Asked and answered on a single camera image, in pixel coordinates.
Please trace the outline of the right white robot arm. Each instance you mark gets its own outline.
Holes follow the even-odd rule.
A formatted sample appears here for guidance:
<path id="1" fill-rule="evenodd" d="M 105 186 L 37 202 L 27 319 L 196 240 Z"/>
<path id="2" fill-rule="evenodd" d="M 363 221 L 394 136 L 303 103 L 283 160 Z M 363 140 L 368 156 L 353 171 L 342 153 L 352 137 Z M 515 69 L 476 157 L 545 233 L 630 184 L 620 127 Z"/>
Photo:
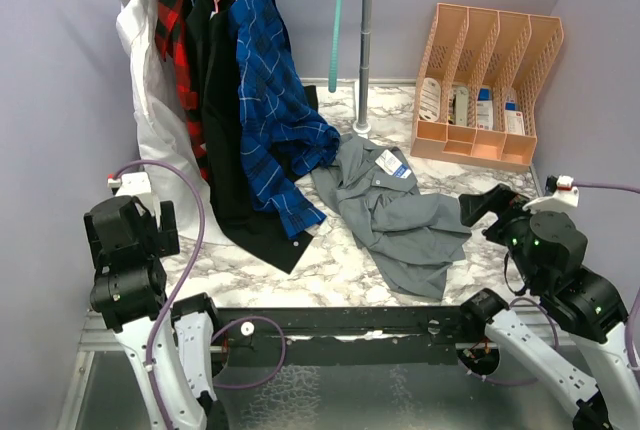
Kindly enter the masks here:
<path id="1" fill-rule="evenodd" d="M 495 222 L 487 241 L 506 249 L 523 286 L 518 301 L 536 303 L 554 332 L 568 335 L 589 370 L 582 372 L 530 332 L 517 312 L 490 289 L 464 302 L 461 333 L 487 338 L 544 384 L 575 429 L 636 429 L 639 426 L 639 354 L 633 341 L 639 307 L 626 307 L 617 288 L 587 268 L 588 239 L 568 210 L 577 207 L 583 184 L 551 176 L 547 193 L 529 199 L 504 184 L 483 194 L 462 194 L 460 221 L 471 227 L 486 214 Z"/>

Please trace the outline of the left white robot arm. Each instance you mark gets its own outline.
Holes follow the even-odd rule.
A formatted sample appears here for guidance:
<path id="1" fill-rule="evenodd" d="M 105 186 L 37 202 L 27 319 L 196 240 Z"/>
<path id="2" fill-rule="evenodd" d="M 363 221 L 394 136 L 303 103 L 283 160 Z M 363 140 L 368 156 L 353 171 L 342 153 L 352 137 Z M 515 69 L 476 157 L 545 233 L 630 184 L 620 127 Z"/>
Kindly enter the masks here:
<path id="1" fill-rule="evenodd" d="M 221 321 L 201 298 L 181 301 L 172 318 L 161 260 L 180 246 L 172 202 L 160 212 L 121 195 L 85 214 L 95 270 L 90 305 L 128 357 L 151 427 L 204 429 L 215 400 L 211 363 L 187 367 L 184 355 L 214 342 Z"/>

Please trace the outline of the teal plastic hanger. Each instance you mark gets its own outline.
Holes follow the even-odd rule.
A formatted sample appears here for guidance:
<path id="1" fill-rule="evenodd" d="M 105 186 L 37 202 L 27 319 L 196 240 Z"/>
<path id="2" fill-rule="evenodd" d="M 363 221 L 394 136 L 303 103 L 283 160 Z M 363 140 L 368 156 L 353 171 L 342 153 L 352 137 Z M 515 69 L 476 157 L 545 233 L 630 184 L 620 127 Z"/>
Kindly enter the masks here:
<path id="1" fill-rule="evenodd" d="M 343 0 L 335 0 L 332 46 L 329 61 L 328 91 L 334 93 L 338 83 L 339 41 Z"/>

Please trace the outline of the grey shirt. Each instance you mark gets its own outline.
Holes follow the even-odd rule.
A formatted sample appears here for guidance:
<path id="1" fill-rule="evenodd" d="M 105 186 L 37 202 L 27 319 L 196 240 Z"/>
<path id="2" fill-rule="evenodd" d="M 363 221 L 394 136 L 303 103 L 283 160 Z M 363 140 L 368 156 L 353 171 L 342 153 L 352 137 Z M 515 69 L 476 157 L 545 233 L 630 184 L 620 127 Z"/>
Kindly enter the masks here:
<path id="1" fill-rule="evenodd" d="M 440 300 L 448 269 L 465 258 L 471 236 L 458 200 L 420 192 L 416 174 L 397 147 L 345 134 L 336 158 L 312 171 L 321 201 L 342 217 L 389 288 Z"/>

